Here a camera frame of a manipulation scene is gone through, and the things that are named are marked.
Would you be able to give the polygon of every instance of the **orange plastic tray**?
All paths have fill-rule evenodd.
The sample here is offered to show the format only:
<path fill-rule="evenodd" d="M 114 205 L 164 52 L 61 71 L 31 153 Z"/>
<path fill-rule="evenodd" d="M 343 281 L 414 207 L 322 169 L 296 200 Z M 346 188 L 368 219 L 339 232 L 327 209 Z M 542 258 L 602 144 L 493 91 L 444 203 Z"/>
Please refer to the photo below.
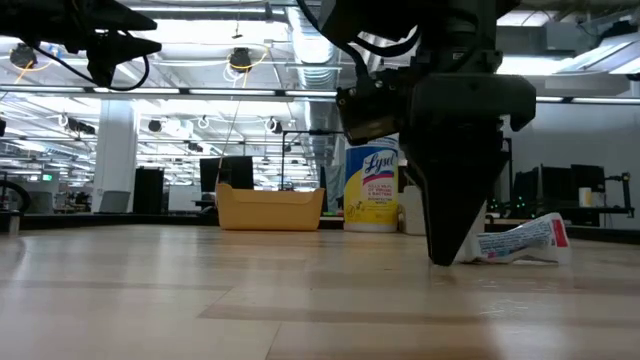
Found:
<path fill-rule="evenodd" d="M 315 231 L 324 189 L 312 193 L 233 189 L 218 184 L 218 216 L 224 230 Z"/>

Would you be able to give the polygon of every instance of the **whiteboard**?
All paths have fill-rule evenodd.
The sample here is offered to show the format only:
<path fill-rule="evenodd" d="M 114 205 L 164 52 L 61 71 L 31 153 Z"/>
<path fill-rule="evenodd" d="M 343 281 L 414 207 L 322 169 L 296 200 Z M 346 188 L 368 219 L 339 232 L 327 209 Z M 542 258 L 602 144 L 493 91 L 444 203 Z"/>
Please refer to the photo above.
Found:
<path fill-rule="evenodd" d="M 171 185 L 169 186 L 169 211 L 200 211 L 195 200 L 201 200 L 200 185 Z"/>

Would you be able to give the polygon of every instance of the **toothpaste tube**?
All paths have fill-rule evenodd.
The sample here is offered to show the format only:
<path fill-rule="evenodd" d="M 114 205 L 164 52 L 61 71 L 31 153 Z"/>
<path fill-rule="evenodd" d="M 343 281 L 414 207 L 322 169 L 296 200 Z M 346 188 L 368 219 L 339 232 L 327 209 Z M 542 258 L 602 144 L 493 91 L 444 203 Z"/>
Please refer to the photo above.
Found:
<path fill-rule="evenodd" d="M 490 264 L 508 264 L 517 260 L 569 264 L 571 247 L 562 217 L 552 213 L 511 231 L 470 236 L 456 260 Z"/>

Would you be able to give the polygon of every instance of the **light wood laminate floor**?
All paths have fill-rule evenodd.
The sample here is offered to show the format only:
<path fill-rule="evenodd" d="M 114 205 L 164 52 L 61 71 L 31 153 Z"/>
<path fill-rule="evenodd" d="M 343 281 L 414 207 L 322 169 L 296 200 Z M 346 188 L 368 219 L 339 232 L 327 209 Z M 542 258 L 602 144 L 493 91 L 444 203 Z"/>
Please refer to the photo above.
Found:
<path fill-rule="evenodd" d="M 640 358 L 640 247 L 430 266 L 422 238 L 114 226 L 0 239 L 2 360 Z"/>

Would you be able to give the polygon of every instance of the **lysol wipes container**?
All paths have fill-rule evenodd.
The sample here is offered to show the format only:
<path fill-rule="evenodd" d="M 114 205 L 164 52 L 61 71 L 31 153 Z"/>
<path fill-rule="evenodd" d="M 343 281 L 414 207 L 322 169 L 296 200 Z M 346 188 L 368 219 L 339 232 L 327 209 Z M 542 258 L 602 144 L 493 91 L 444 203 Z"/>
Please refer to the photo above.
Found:
<path fill-rule="evenodd" d="M 477 234 L 462 244 L 456 261 L 508 264 L 517 260 L 566 265 L 571 247 L 564 221 L 552 213 L 503 233 Z"/>
<path fill-rule="evenodd" d="M 397 136 L 348 147 L 346 157 L 344 229 L 361 232 L 397 231 Z"/>

